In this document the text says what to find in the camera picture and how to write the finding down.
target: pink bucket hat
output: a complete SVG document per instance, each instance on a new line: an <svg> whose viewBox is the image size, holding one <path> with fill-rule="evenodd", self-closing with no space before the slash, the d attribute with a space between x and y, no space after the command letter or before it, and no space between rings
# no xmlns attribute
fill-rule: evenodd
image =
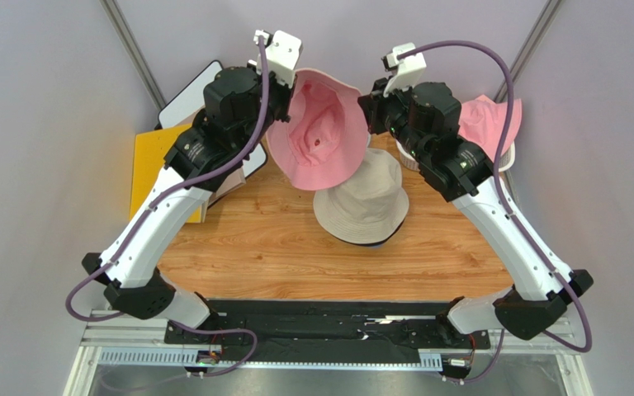
<svg viewBox="0 0 634 396"><path fill-rule="evenodd" d="M323 190L345 182L366 155L368 127L361 93L310 68L296 71L290 122L266 132L268 148L295 188Z"/></svg>
<svg viewBox="0 0 634 396"><path fill-rule="evenodd" d="M495 156L500 135L503 133L505 111L507 104L495 103L486 95L481 95L472 101L461 104L461 116L459 117L459 135L475 144L478 144L488 158ZM505 138L503 153L507 152L510 145L520 131L522 122L522 100L515 99L513 103L513 119L510 121L508 136Z"/></svg>

